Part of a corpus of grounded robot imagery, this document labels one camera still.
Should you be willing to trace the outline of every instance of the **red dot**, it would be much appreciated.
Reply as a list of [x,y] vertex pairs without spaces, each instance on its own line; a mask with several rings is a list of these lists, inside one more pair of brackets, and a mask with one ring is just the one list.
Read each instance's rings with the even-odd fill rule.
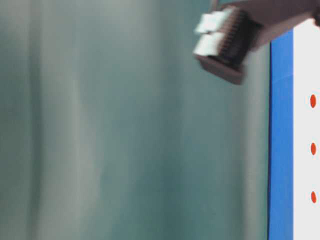
[[316,96],[314,94],[311,95],[310,97],[310,104],[311,104],[311,107],[314,108],[317,104],[317,99],[316,99]]
[[317,147],[314,143],[311,144],[311,153],[312,155],[315,155],[317,151]]
[[311,200],[312,200],[312,202],[314,204],[317,202],[317,196],[316,196],[316,193],[314,191],[311,193]]

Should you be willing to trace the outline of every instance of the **white panel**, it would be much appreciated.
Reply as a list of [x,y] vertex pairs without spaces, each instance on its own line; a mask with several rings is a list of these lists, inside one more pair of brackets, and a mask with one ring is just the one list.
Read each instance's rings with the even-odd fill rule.
[[[320,239],[320,28],[309,19],[293,32],[293,236]],[[316,106],[310,98],[316,96]],[[316,144],[316,154],[311,144]],[[311,194],[315,192],[316,203]]]

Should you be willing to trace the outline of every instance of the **blurry surface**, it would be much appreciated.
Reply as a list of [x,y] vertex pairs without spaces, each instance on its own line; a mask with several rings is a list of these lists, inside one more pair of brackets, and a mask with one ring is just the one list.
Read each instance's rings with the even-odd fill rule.
[[267,238],[269,47],[235,86],[208,1],[0,6],[0,239]]

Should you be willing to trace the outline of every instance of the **blue edge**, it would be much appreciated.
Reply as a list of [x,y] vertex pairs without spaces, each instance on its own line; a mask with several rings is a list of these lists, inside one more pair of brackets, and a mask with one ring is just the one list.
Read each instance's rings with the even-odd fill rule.
[[293,240],[293,31],[271,43],[268,239]]

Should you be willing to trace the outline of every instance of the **teal background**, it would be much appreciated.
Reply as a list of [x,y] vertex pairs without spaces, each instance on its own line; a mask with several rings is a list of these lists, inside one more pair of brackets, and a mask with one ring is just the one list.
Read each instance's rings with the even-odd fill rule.
[[0,3],[0,239],[267,239],[269,46],[203,71],[208,8]]

